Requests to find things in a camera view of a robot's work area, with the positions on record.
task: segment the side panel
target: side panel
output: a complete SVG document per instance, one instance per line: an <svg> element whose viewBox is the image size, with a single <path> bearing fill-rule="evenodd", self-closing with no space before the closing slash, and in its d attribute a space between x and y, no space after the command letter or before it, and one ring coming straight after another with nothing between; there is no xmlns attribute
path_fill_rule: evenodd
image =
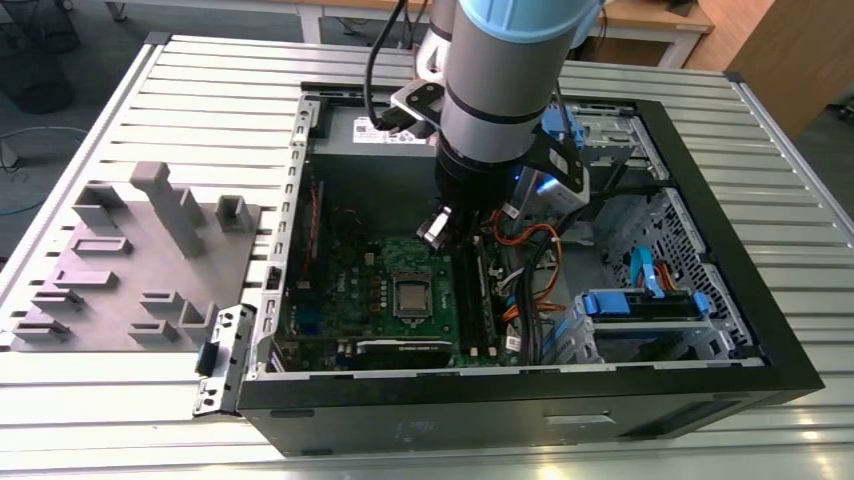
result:
<svg viewBox="0 0 854 480"><path fill-rule="evenodd" d="M662 395L243 413L276 449L300 456L669 437L749 404L714 395Z"/></svg>

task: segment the metal frame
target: metal frame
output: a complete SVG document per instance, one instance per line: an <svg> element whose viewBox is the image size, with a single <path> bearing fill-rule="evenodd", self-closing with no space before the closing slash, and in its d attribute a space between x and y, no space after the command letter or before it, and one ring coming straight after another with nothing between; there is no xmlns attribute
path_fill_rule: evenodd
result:
<svg viewBox="0 0 854 480"><path fill-rule="evenodd" d="M303 178L303 165L308 151L308 132L312 124L316 124L318 107L320 102L303 97L299 104L299 113L294 122L294 135L291 137L291 155L287 158L287 180L282 183L279 192L278 214L279 222L270 245L267 275L264 291L262 293L262 312L258 325L252 329L252 344L250 346L250 358L247 360L247 379L255 380L263 373L267 362L262 359L271 358L271 349L275 347L272 336L279 326L282 307L284 306L284 277L288 267L288 253L291 248L291 235L294 232L296 217L296 199L299 196L300 181ZM271 285L274 269L279 272L279 281Z"/></svg>
<svg viewBox="0 0 854 480"><path fill-rule="evenodd" d="M194 415L235 415L238 412L238 391L250 350L250 334L255 324L256 309L236 305L216 315L211 340L199 353L196 372L204 375L199 382L199 392Z"/></svg>
<svg viewBox="0 0 854 480"><path fill-rule="evenodd" d="M769 132L771 141L781 149L783 158L791 164L791 168L794 169L795 173L798 173L801 178L805 179L807 189L813 190L818 195L821 195L823 199L822 203L831 210L835 220L839 222L841 229L849 237L849 247L854 248L854 221L851 220L851 217L845 212L845 209L842 208L842 205L839 205L837 199L833 198L830 190L827 190L827 187L825 186L822 180L818 178L815 171L803 159L801 152L798 152L798 149L791 144L791 140L789 140L789 136L783 132L783 129L779 128L779 125L777 125L777 122L774 122L771 114L762 106L762 103L759 102L757 95L753 93L750 86L743 82L733 82L733 88L738 92L738 95L742 97L745 103L750 105L750 108L754 111L754 114L757 115L762 126Z"/></svg>
<svg viewBox="0 0 854 480"><path fill-rule="evenodd" d="M460 376L442 378L415 378L415 372L324 372L266 374L247 379L240 391L239 410L314 410L324 407L354 407L363 405L366 398L371 405L396 406L407 403L422 405L424 415L431 404L462 404L464 402L502 402L508 399L526 401L539 398L607 397L621 395L667 395L702 392L727 392L743 395L742 407L758 400L774 403L773 397L797 398L806 392L822 388L818 375L786 325L785 317L777 308L758 271L751 264L747 252L741 244L733 227L726 220L723 210L714 201L714 194L702 178L699 168L686 149L678 132L673 127L666 111L659 103L623 99L567 98L567 102L598 104L609 102L635 108L638 118L646 126L653 144L665 164L666 171L677 182L677 190L669 191L669 198L678 211L685 211L681 222L693 225L699 232L687 230L695 249L714 258L713 263L729 286L729 295L735 299L742 315L749 319L762 353L769 365L757 368L686 370L645 370L585 373L573 368L559 368L562 373L573 372L573 377L536 375L522 382L507 373L507 368L484 369L479 372L459 370ZM300 103L299 109L314 110ZM295 140L303 141L308 131L295 130ZM270 334L275 331L271 325ZM554 370L554 366L510 368L520 370ZM488 377L472 378L488 374ZM330 386L327 376L335 376L335 388ZM468 383L478 385L472 389ZM432 385L426 389L422 384ZM702 424L698 419L691 424ZM255 423L259 430L270 432L267 425Z"/></svg>
<svg viewBox="0 0 854 480"><path fill-rule="evenodd" d="M143 48L24 237L13 255L23 266L0 274L0 323L8 324L9 312L27 305L39 288L28 282L52 266L45 254L67 242L61 227L77 222L67 190L97 180L132 195L121 184L123 162L158 155L178 162L176 182L190 185L198 197L239 191L247 201L275 209L278 187L268 186L267 178L280 178L278 152L288 152L287 146L270 145L279 137L287 142L299 82L358 83L367 55L358 47L187 36L174 36L156 58L152 50ZM186 52L180 58L176 51ZM228 58L219 65L188 65L210 60L207 55ZM236 68L232 60L240 63ZM284 69L284 62L295 63ZM404 52L383 52L378 85L404 85L408 65ZM148 73L140 79L143 67ZM825 390L667 441L299 460L284 459L246 420L191 421L195 354L3 352L0 403L8 408L0 412L0 471L139 479L195 477L216 469L250 480L279 478L283 470L299 479L347 471L358 480L399 475L402 468L415 480L436 475L630 475L646 480L691 471L698 479L717 480L726 464L745 475L854 477L854 253L846 224L830 208L819 208L830 197L822 189L806 190L806 176L793 173L769 137L773 121L721 74L567 63L560 81L566 95L634 96L663 103ZM133 94L131 83L139 84ZM243 148L232 148L238 137L222 130L226 125L255 129ZM56 211L45 214L51 205ZM268 215L262 215L262 229L275 229ZM258 238L254 253L266 255L268 236ZM243 302L260 305L260 289L252 285L263 280L264 270L252 262Z"/></svg>

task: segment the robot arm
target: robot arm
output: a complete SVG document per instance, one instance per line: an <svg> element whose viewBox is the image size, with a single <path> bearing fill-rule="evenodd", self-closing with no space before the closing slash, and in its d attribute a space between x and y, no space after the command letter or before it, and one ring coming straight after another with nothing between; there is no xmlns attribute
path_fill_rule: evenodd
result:
<svg viewBox="0 0 854 480"><path fill-rule="evenodd" d="M455 2L438 0L436 8L446 10L448 3ZM434 103L442 106L435 124L442 206L419 229L436 250L464 238L483 215L500 208L532 156L544 155L550 163L548 146L538 148L540 118L566 55L587 37L603 3L458 2L448 55L439 62L444 95ZM436 20L447 20L447 11ZM424 93L423 84L415 87Z"/></svg>

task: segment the wooden desk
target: wooden desk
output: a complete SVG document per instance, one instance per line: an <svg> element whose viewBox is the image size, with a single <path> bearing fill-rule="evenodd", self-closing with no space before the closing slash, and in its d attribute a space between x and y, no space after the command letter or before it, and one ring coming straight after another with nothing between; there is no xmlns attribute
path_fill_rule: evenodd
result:
<svg viewBox="0 0 854 480"><path fill-rule="evenodd" d="M854 82L851 0L701 0L721 28L691 69L735 71L786 134L797 137Z"/></svg>
<svg viewBox="0 0 854 480"><path fill-rule="evenodd" d="M420 8L422 1L410 0L410 12ZM320 19L323 17L362 18L386 20L396 0L125 0L124 3L176 5L183 7L248 10L256 12L290 13L299 15L306 43L323 43ZM123 20L120 3L107 2L113 19ZM609 38L646 40L669 44L659 67L681 68L691 55L703 34L714 28L711 20L694 7L691 15L681 17L666 10L665 0L615 0L607 5ZM599 26L590 31L599 35Z"/></svg>

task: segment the table leg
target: table leg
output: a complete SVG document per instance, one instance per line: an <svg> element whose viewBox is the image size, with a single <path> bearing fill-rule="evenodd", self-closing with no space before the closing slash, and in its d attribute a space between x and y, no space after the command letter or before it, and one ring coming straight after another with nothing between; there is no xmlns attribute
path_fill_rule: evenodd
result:
<svg viewBox="0 0 854 480"><path fill-rule="evenodd" d="M691 56L701 34L698 32L679 32L675 41L667 47L658 66L662 68L682 68Z"/></svg>
<svg viewBox="0 0 854 480"><path fill-rule="evenodd" d="M128 19L128 16L124 14L124 3L104 2L104 4L107 5L107 10L109 10L113 22L124 22Z"/></svg>
<svg viewBox="0 0 854 480"><path fill-rule="evenodd" d="M320 19L323 18L323 7L320 5L296 5L296 14L303 28L303 43L323 43L320 37Z"/></svg>

